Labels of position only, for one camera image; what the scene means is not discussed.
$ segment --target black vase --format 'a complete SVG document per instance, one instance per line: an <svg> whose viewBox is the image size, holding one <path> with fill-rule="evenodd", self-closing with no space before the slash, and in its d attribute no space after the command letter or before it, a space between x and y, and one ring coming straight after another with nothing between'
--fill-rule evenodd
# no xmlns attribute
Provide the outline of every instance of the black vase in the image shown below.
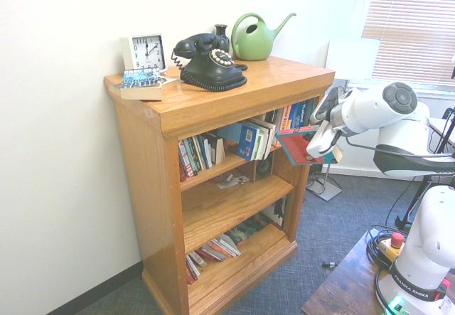
<svg viewBox="0 0 455 315"><path fill-rule="evenodd" d="M216 28L216 35L220 36L221 38L226 39L227 44L229 45L229 38L226 36L226 28L228 25L215 25Z"/></svg>

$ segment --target black telephone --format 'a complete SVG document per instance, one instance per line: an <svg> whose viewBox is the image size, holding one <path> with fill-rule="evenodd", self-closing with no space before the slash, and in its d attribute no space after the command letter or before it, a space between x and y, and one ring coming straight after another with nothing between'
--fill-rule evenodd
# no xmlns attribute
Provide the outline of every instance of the black telephone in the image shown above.
<svg viewBox="0 0 455 315"><path fill-rule="evenodd" d="M182 68L174 54L191 61ZM202 33L179 41L171 58L181 70L180 79L209 91L227 91L247 82L242 74L247 66L234 64L229 55L229 42L221 36Z"/></svg>

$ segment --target window blinds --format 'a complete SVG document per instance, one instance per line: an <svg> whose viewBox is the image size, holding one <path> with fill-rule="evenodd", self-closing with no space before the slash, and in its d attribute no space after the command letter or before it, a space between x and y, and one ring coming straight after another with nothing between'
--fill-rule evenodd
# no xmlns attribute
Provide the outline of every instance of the window blinds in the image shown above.
<svg viewBox="0 0 455 315"><path fill-rule="evenodd" d="M455 86L455 0L372 0L363 38L381 41L372 79Z"/></svg>

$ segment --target alarm clock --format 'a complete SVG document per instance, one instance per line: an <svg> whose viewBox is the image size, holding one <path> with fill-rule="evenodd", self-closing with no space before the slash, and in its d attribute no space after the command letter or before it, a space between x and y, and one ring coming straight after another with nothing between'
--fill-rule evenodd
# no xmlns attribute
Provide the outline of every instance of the alarm clock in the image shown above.
<svg viewBox="0 0 455 315"><path fill-rule="evenodd" d="M167 71L161 34L122 36L120 46L125 70L159 68L160 73Z"/></svg>

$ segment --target white lampshade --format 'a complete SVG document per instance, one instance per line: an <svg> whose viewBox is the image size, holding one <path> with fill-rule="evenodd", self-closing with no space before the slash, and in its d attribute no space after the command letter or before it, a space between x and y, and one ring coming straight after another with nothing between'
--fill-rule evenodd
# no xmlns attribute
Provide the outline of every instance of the white lampshade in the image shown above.
<svg viewBox="0 0 455 315"><path fill-rule="evenodd" d="M379 51L379 40L330 41L326 68L335 79L370 79Z"/></svg>

